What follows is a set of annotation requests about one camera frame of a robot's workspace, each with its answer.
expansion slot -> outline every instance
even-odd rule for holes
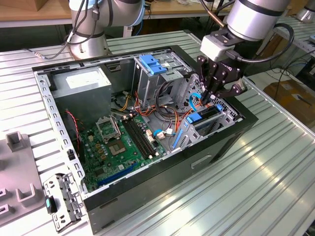
[[[131,139],[141,152],[144,159],[152,158],[155,154],[152,146],[150,145],[149,141],[144,137],[142,134],[141,129],[138,127],[136,122],[132,119],[126,119],[122,121],[125,129],[127,130],[128,134],[130,135]]]
[[[104,184],[107,184],[107,183],[110,183],[111,181],[114,181],[114,180],[116,180],[116,179],[118,179],[118,178],[120,178],[120,177],[122,177],[122,176],[125,176],[126,174],[132,172],[133,167],[135,167],[135,166],[137,166],[137,165],[138,165],[138,163],[134,163],[134,164],[132,164],[131,166],[129,166],[127,169],[125,169],[125,170],[123,170],[123,171],[120,171],[120,172],[118,172],[118,173],[116,173],[116,174],[114,174],[114,175],[112,175],[112,176],[110,176],[110,177],[108,177],[108,178],[105,178],[105,179],[99,181],[99,182],[97,183],[98,186],[100,187],[100,186],[102,186],[102,185],[104,185]]]

green motherboard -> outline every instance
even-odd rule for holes
[[[145,131],[149,128],[143,118],[136,116],[133,121],[142,131],[141,135],[145,137]],[[117,139],[110,139],[108,143],[104,142],[102,135],[114,132],[115,129],[111,122],[99,126],[102,135],[96,125],[89,130],[80,132],[85,156],[85,161],[81,164],[85,172],[84,182],[89,192],[166,155],[161,144],[154,141],[150,143],[150,146],[154,149],[155,155],[150,158],[144,157],[135,144],[137,140],[132,140],[123,122],[118,120],[116,124],[121,136]]]

gray plastic holder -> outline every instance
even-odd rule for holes
[[[44,204],[30,140],[13,132],[0,140],[0,226]]]

cardboard box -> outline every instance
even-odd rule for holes
[[[48,0],[0,0],[0,5],[38,11]]]
[[[264,92],[274,98],[277,84],[278,82],[270,84]],[[315,96],[296,81],[280,82],[276,101],[308,128],[315,126]]]

chip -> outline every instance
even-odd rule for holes
[[[104,170],[103,170],[103,169],[95,170],[95,174],[96,174],[97,176],[100,176],[100,175],[104,174]]]
[[[107,146],[113,156],[116,156],[119,153],[126,151],[124,143],[121,140],[112,141],[109,144],[107,144]]]

